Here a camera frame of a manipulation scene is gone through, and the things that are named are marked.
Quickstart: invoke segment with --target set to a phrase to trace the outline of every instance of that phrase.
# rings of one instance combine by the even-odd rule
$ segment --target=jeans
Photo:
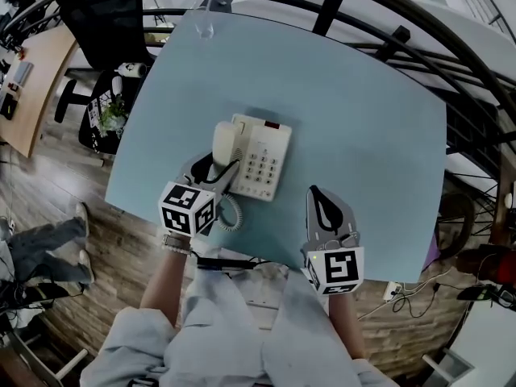
[[[11,236],[7,245],[15,265],[16,280],[44,277],[54,281],[89,284],[91,276],[87,267],[81,264],[71,265],[48,253],[85,235],[84,221],[81,218],[72,218],[63,223],[49,223]]]

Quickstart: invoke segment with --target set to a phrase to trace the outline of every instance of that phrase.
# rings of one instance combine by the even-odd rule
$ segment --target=red object
[[[278,125],[277,123],[269,122],[269,121],[265,122],[265,126],[266,127],[271,127],[273,129],[279,129],[280,128],[280,125]]]
[[[516,251],[509,251],[501,258],[497,278],[498,284],[516,284]]]

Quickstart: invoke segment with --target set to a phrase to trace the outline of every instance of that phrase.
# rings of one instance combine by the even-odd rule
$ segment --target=white sleeve
[[[114,319],[97,358],[81,374],[81,387],[127,387],[163,367],[167,346],[176,335],[159,310],[126,308]]]
[[[397,387],[394,381],[367,360],[353,360],[352,365],[363,387]]]

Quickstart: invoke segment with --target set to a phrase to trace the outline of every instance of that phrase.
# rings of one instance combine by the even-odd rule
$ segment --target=wrist
[[[162,244],[169,251],[177,252],[186,256],[192,251],[192,248],[190,247],[190,237],[173,232],[163,235]]]

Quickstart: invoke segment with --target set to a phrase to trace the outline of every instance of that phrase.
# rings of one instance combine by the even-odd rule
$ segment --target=light blue table
[[[354,210],[365,276],[414,282],[428,251],[443,185],[445,104],[400,72],[295,27],[212,13],[200,39],[189,12],[136,100],[106,200],[160,223],[158,199],[181,164],[209,151],[234,113],[293,128],[272,203],[237,196],[245,221],[214,227],[226,248],[299,266],[306,191],[316,184]]]

